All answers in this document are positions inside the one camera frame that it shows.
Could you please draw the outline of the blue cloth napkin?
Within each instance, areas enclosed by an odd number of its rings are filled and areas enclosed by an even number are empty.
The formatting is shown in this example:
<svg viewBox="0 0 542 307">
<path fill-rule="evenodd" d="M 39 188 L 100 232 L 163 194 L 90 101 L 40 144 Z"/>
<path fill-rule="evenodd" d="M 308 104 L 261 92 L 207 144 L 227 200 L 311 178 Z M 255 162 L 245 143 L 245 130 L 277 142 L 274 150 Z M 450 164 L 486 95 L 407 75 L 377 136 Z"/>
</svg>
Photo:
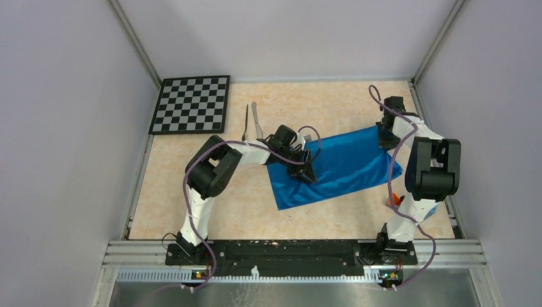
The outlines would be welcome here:
<svg viewBox="0 0 542 307">
<path fill-rule="evenodd" d="M 313 162 L 317 182 L 291 178 L 286 166 L 267 166 L 279 210 L 291 209 L 369 189 L 388 180 L 391 156 L 378 146 L 377 126 L 322 139 Z"/>
</svg>

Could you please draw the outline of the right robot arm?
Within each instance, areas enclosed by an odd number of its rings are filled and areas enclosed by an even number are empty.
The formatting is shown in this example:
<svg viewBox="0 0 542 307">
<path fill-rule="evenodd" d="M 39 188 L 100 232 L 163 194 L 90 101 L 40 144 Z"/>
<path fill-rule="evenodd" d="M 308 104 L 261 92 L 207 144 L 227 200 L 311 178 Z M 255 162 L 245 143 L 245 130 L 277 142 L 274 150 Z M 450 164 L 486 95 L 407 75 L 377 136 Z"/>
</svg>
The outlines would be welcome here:
<svg viewBox="0 0 542 307">
<path fill-rule="evenodd" d="M 407 194 L 396 203 L 396 215 L 377 236 L 376 262 L 416 264 L 414 234 L 430 211 L 455 194 L 460 181 L 461 143 L 433 132 L 415 113 L 408 113 L 402 97 L 385 98 L 383 118 L 377 123 L 378 145 L 384 150 L 407 146 L 410 156 L 405 170 Z"/>
</svg>

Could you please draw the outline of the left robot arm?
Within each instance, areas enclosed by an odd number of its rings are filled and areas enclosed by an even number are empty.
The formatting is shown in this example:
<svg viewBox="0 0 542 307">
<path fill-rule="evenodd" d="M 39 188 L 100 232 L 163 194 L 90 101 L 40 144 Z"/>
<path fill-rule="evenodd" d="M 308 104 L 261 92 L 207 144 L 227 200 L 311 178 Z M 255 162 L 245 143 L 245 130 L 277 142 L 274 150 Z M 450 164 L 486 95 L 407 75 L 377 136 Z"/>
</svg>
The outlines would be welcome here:
<svg viewBox="0 0 542 307">
<path fill-rule="evenodd" d="M 317 181 L 313 162 L 319 157 L 322 140 L 312 152 L 301 131 L 280 125 L 275 133 L 249 141 L 226 141 L 211 136 L 190 160 L 183 178 L 183 197 L 187 212 L 182 227 L 168 245 L 170 257 L 182 257 L 189 264 L 204 259 L 208 245 L 208 226 L 216 198 L 227 188 L 240 166 L 282 164 L 286 174 L 303 183 Z"/>
</svg>

